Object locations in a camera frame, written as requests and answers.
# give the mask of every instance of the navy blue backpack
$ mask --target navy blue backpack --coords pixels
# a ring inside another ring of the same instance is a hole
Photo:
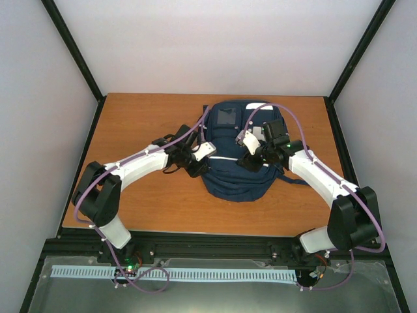
[[[216,146],[217,153],[208,159],[209,171],[202,178],[207,191],[213,196],[235,202],[255,201],[265,194],[276,178],[288,183],[307,184],[301,179],[284,176],[280,164],[265,164],[259,172],[253,173],[236,163],[244,156],[247,148],[236,144],[235,138],[253,110],[265,103],[268,102],[228,100],[215,104],[206,117],[205,139]],[[253,134],[258,133],[259,136],[262,124],[276,119],[282,120],[287,131],[279,109],[269,109],[271,107],[263,108],[253,116],[253,124],[249,127]]]

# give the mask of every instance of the purple cable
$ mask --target purple cable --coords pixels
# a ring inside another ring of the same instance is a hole
[[[155,153],[155,152],[158,152],[158,151],[161,151],[162,149],[165,149],[165,148],[167,148],[167,147],[169,147],[169,146],[171,146],[171,145],[174,145],[174,144],[176,144],[177,142],[179,142],[179,141],[181,141],[182,139],[184,139],[185,137],[187,137],[189,134],[191,134],[191,132],[193,131],[193,130],[195,130],[201,123],[204,123],[204,118],[206,117],[206,115],[207,115],[207,113],[209,112],[209,108],[207,108],[205,111],[204,111],[204,113],[203,113],[203,115],[201,116],[201,118],[198,120],[198,122],[189,130],[189,131],[187,131],[184,135],[182,135],[181,137],[179,137],[179,138],[177,138],[176,140],[173,140],[172,142],[169,142],[168,144],[166,144],[166,145],[164,145],[164,146],[162,146],[162,147],[159,147],[159,148],[156,148],[156,149],[153,149],[153,150],[150,150],[150,151],[144,151],[144,152],[140,152],[140,153],[137,153],[137,154],[134,154],[134,155],[132,155],[132,156],[130,156],[130,157],[128,157],[128,158],[126,158],[126,159],[124,159],[122,162],[120,162],[120,166],[123,166],[123,165],[125,165],[126,163],[129,163],[129,162],[131,162],[131,161],[133,161],[133,160],[135,160],[135,159],[137,159],[137,158],[140,158],[140,157],[142,157],[142,156],[144,156],[144,155],[146,155],[146,154],[151,154],[151,153]],[[90,193],[90,191],[105,177],[105,176],[107,176],[107,175],[109,175],[112,171],[114,171],[114,170],[116,170],[117,169],[117,166],[113,166],[112,168],[110,168],[110,169],[108,169],[108,170],[106,170],[103,174],[101,174],[100,176],[98,176],[88,187],[87,187],[87,189],[85,189],[85,191],[84,191],[84,193],[81,195],[81,197],[79,197],[79,200],[78,200],[78,202],[77,202],[77,204],[76,204],[76,207],[75,207],[75,209],[74,209],[74,218],[78,221],[78,222],[81,222],[81,223],[84,223],[84,224],[88,224],[88,225],[90,225],[90,227],[92,227],[92,228],[94,228],[95,230],[96,230],[96,232],[97,232],[97,234],[99,234],[99,236],[101,236],[101,238],[103,238],[103,239],[105,239],[105,242],[106,242],[106,244],[107,244],[107,246],[109,247],[109,249],[110,249],[110,253],[111,253],[111,255],[113,256],[113,259],[115,260],[115,263],[116,263],[116,265],[117,265],[117,267],[119,268],[119,271],[122,273],[122,275],[123,275],[123,277],[127,280],[127,282],[130,284],[130,285],[132,285],[133,287],[135,287],[137,290],[139,290],[139,291],[142,291],[142,292],[144,292],[144,293],[148,293],[148,294],[155,294],[155,293],[160,293],[161,291],[164,291],[166,288],[167,288],[167,286],[168,286],[168,284],[169,284],[169,273],[167,272],[167,270],[166,269],[163,269],[163,268],[161,268],[161,267],[153,267],[153,268],[151,268],[151,269],[148,269],[148,270],[146,270],[145,272],[143,272],[141,275],[139,275],[137,278],[135,278],[134,280],[131,280],[129,277],[127,277],[127,275],[126,275],[126,273],[123,271],[123,268],[121,267],[121,265],[120,265],[120,262],[119,262],[119,260],[117,259],[117,256],[116,256],[116,253],[115,253],[115,251],[114,251],[114,249],[113,249],[113,246],[111,245],[111,243],[106,239],[106,236],[98,229],[98,227],[96,227],[91,221],[89,221],[89,220],[82,220],[82,219],[80,219],[80,218],[78,218],[78,211],[79,211],[79,207],[81,206],[81,204],[83,203],[83,201],[84,201],[84,199],[85,199],[85,197],[87,197],[87,195],[88,195],[88,193]],[[162,287],[161,289],[159,289],[159,290],[157,290],[157,291],[147,291],[147,290],[144,290],[144,289],[142,289],[142,288],[140,288],[140,287],[138,287],[138,286],[136,286],[134,283],[136,282],[136,281],[138,281],[141,277],[143,277],[143,275],[146,275],[147,273],[149,273],[150,271],[155,271],[155,270],[160,270],[160,271],[163,271],[166,275],[167,275],[167,282],[166,282],[166,284],[165,284],[165,286],[164,287]]]
[[[307,148],[307,144],[306,144],[306,138],[304,136],[304,132],[302,130],[301,127],[301,123],[300,121],[297,119],[297,117],[295,116],[295,114],[287,107],[281,105],[281,104],[276,104],[276,103],[267,103],[267,104],[263,104],[261,106],[259,106],[258,108],[256,108],[251,115],[249,115],[248,120],[246,121],[244,130],[243,130],[243,137],[245,136],[245,133],[249,127],[249,122],[252,120],[252,117],[256,114],[256,112],[258,112],[261,108],[265,107],[265,106],[275,106],[277,108],[281,108],[284,109],[285,111],[287,111],[295,120],[295,123],[297,124],[298,130],[300,131],[300,135],[301,135],[301,141],[302,141],[302,146],[304,148],[304,151],[306,152],[307,157],[313,161],[313,156],[310,154],[310,152],[308,151]],[[348,186],[342,184],[342,181],[340,179],[338,179],[335,175],[333,175],[331,172],[329,172],[320,162],[314,162],[314,164],[320,168],[323,172],[325,172],[330,178],[332,178],[337,184],[341,185],[362,207],[362,209],[365,211],[365,213],[368,215],[369,219],[372,221],[373,225],[375,226],[375,228],[377,229],[378,232],[378,236],[381,238],[381,245],[378,249],[372,249],[372,248],[366,248],[364,246],[357,246],[356,249],[358,250],[363,250],[363,251],[368,251],[368,252],[374,252],[374,253],[379,253],[384,251],[385,249],[385,236],[382,232],[381,227],[379,226],[376,218],[372,215],[372,212],[367,208],[366,204],[354,193],[353,190],[351,190]]]
[[[334,289],[334,288],[337,288],[337,287],[340,287],[340,286],[343,286],[344,284],[346,284],[346,283],[347,283],[347,282],[351,279],[351,277],[352,277],[352,275],[353,275],[353,267],[354,267],[353,251],[352,251],[352,250],[350,250],[350,253],[351,253],[351,271],[349,272],[349,274],[346,276],[346,278],[345,278],[345,279],[343,279],[340,283],[338,283],[338,284],[336,284],[336,285],[333,285],[333,286],[330,286],[330,287],[312,288],[311,290],[316,290],[316,291],[327,291],[327,290],[332,290],[332,289]],[[295,284],[296,284],[298,287],[302,288],[302,286],[301,286],[298,282],[296,282]]]

